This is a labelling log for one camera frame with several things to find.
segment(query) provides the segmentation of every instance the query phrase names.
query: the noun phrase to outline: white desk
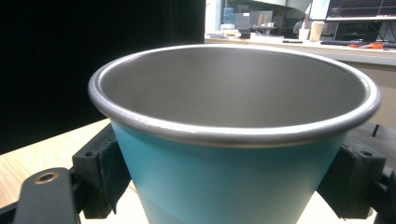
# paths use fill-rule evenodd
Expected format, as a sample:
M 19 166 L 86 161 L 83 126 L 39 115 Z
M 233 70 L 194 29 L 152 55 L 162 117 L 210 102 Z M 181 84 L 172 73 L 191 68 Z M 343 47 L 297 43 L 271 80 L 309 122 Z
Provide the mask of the white desk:
M 303 44 L 279 43 L 262 39 L 216 39 L 206 38 L 207 44 L 254 45 L 293 49 L 328 57 L 349 64 L 369 76 L 382 93 L 382 105 L 370 121 L 396 128 L 396 50 L 353 49 L 349 47 L 320 45 L 305 41 Z
M 108 123 L 108 119 L 105 119 L 0 156 L 0 207 L 18 200 L 21 184 L 28 176 L 53 167 L 70 168 L 73 165 L 72 156 Z M 86 220 L 81 215 L 81 222 L 148 223 L 133 183 L 120 198 L 117 210 L 116 215 L 111 214 L 101 220 Z M 329 205 L 318 194 L 314 194 L 298 224 L 372 224 L 374 219 L 375 213 L 366 220 L 339 219 Z

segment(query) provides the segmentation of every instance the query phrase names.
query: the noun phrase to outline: teal cup exterior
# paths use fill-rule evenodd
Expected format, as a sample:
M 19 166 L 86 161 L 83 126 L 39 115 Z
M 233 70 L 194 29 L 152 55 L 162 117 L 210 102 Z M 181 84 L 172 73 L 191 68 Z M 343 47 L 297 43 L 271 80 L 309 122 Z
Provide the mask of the teal cup exterior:
M 374 82 L 297 51 L 193 45 L 139 52 L 89 85 L 148 221 L 296 223 Z

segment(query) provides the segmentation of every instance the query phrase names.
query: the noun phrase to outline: beige cup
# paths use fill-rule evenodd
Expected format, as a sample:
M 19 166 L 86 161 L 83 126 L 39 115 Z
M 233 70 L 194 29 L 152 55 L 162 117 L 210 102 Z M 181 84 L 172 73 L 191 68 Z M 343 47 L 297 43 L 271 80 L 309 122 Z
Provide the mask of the beige cup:
M 323 21 L 314 21 L 311 25 L 311 35 L 309 36 L 310 41 L 317 42 L 320 40 L 320 36 L 323 30 Z
M 307 40 L 309 35 L 309 29 L 300 29 L 298 34 L 299 40 Z

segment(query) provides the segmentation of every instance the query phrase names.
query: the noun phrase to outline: computer monitor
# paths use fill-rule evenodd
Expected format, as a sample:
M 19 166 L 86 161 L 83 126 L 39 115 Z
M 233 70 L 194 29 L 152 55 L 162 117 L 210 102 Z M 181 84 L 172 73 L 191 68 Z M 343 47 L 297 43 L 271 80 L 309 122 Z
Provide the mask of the computer monitor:
M 396 21 L 395 0 L 313 0 L 311 21 L 365 23 L 363 41 L 377 39 L 382 21 Z

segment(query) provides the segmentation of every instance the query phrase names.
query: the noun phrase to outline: keyboard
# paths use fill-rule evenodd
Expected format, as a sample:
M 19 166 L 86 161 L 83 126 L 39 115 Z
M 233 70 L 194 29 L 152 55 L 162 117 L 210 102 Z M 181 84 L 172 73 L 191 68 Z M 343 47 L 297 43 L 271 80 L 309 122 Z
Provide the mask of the keyboard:
M 355 40 L 323 40 L 320 42 L 322 45 L 336 45 L 336 46 L 348 46 L 350 44 L 356 45 L 368 45 L 371 42 L 355 41 Z M 383 42 L 384 49 L 396 49 L 395 42 Z

